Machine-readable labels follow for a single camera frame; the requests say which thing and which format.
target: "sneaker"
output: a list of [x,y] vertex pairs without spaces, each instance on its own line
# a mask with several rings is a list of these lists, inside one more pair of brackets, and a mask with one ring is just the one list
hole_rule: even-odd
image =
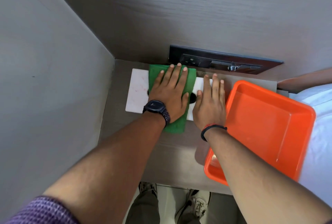
[[208,209],[210,199],[211,192],[191,189],[186,204],[175,215],[175,223],[178,224],[180,217],[188,213],[192,213],[200,220]]
[[141,181],[139,183],[139,193],[144,193],[146,191],[151,191],[152,194],[154,194],[154,196],[158,198],[156,183],[149,183],[149,182]]

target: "black watch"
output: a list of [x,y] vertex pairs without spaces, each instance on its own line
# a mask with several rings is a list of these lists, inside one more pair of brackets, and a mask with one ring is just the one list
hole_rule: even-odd
[[144,109],[143,109],[143,113],[145,111],[148,111],[148,112],[152,112],[152,113],[159,113],[161,114],[165,121],[166,121],[166,125],[165,127],[169,124],[169,122],[171,121],[171,117],[169,116],[168,114],[168,111],[166,109],[166,106],[163,102],[161,101],[158,101],[158,100],[151,100],[149,101],[145,106],[144,106]]

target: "orange plastic basin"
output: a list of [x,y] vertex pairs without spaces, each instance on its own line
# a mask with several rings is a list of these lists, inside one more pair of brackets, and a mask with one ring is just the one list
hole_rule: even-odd
[[[313,108],[241,80],[229,94],[226,113],[226,126],[234,138],[298,180],[316,118]],[[210,179],[228,185],[211,148],[204,172]]]

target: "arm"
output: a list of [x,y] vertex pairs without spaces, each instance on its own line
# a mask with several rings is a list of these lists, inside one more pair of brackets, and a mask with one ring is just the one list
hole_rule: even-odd
[[[226,121],[224,83],[204,78],[193,111],[201,130]],[[212,128],[205,138],[213,149],[234,198],[248,223],[321,223],[332,219],[332,209],[312,192],[267,164],[226,130]]]
[[[171,122],[185,112],[188,93],[181,99],[187,79],[181,65],[158,75],[149,100],[162,101]],[[150,153],[165,127],[160,114],[145,112],[139,119],[103,141],[44,195],[60,200],[82,224],[122,223]]]

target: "green cloth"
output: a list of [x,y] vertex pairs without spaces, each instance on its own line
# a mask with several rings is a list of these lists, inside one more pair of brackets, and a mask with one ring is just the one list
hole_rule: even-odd
[[[164,70],[165,73],[168,69],[168,65],[158,65],[158,64],[151,64],[149,67],[149,92],[152,89],[153,83],[155,79],[157,78],[157,75],[160,73],[161,70]],[[189,93],[190,94],[193,92],[193,85],[195,84],[196,81],[196,69],[193,68],[188,68],[188,76],[187,76],[187,82],[185,85],[185,88],[183,90],[182,94]],[[186,120],[187,120],[187,114],[188,114],[188,109],[189,109],[189,102],[186,108],[186,112],[179,118],[177,121],[170,123],[168,126],[165,127],[164,131],[170,132],[170,133],[183,133],[185,131],[185,126],[186,126]]]

